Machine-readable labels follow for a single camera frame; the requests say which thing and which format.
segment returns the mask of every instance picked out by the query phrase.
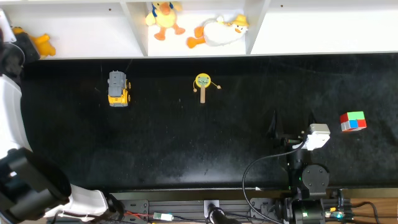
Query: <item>wooden handle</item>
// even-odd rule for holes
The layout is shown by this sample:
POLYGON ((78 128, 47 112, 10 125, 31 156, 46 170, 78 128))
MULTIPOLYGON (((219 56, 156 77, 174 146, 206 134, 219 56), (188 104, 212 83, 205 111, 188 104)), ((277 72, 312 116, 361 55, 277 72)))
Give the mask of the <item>wooden handle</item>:
POLYGON ((205 85, 200 86, 200 103, 206 103, 206 87, 205 87, 205 85))

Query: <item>rubik's cube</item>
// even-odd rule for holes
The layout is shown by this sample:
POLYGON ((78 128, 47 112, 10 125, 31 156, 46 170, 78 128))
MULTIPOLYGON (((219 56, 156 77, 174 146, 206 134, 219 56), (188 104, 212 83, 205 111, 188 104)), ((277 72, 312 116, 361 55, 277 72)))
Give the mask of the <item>rubik's cube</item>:
POLYGON ((365 115, 363 111, 348 112, 340 116, 342 131, 359 131, 366 128, 365 115))

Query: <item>yellow hat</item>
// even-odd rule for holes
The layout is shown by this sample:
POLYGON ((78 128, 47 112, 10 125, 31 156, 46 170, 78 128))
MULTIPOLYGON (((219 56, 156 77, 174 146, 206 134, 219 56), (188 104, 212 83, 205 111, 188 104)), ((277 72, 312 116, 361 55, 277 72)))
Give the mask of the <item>yellow hat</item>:
POLYGON ((232 23, 238 26, 249 26, 248 22, 246 22, 246 16, 242 14, 239 14, 232 23))

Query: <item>toy truck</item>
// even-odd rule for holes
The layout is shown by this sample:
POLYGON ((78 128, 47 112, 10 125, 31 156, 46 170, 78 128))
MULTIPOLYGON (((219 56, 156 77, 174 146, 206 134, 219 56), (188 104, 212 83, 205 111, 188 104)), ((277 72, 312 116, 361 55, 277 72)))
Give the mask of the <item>toy truck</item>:
POLYGON ((109 105, 114 107, 128 106, 131 101, 129 94, 131 83, 127 81, 126 74, 119 71, 110 72, 108 84, 109 105))

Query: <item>black table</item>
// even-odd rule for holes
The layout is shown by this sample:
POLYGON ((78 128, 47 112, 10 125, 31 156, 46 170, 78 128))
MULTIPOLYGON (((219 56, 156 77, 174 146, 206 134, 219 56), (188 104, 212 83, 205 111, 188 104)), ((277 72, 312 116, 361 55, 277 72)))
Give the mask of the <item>black table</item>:
MULTIPOLYGON (((25 68, 22 117, 34 152, 89 189, 240 187, 251 161, 280 152, 266 138, 274 109, 286 133, 310 113, 329 125, 312 158, 330 187, 397 187, 397 72, 397 54, 48 60, 25 68), (128 108, 109 107, 112 70, 132 83, 128 108), (201 105, 192 82, 203 72, 222 90, 206 89, 201 105), (349 111, 368 128, 342 133, 349 111)), ((257 165, 248 186, 286 189, 284 163, 257 165)))

